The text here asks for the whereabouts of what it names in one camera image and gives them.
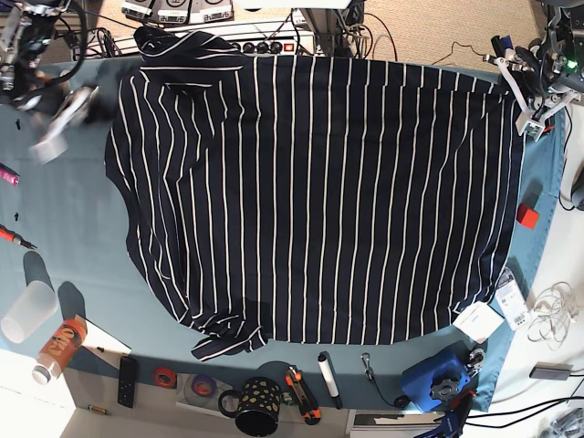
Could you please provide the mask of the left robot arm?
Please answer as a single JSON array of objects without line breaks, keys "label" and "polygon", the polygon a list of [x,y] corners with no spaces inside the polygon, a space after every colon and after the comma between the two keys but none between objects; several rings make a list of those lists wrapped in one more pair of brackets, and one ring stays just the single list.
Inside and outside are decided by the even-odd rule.
[{"label": "left robot arm", "polygon": [[495,53],[483,61],[498,68],[521,114],[519,134],[542,134],[547,120],[568,104],[583,99],[583,3],[544,1],[547,23],[541,38],[528,47],[509,37],[491,39]]}]

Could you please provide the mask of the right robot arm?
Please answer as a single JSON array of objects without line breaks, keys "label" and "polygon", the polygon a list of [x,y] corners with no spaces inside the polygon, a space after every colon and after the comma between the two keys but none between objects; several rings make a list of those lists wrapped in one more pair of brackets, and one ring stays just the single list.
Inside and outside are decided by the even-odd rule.
[{"label": "right robot arm", "polygon": [[[67,12],[75,14],[80,25],[77,60],[70,70],[43,76],[37,71],[41,55]],[[89,82],[69,88],[85,63],[88,42],[86,11],[77,1],[17,1],[8,14],[1,29],[1,103],[50,118],[38,147],[56,145],[68,126],[80,124],[90,113],[99,86]]]}]

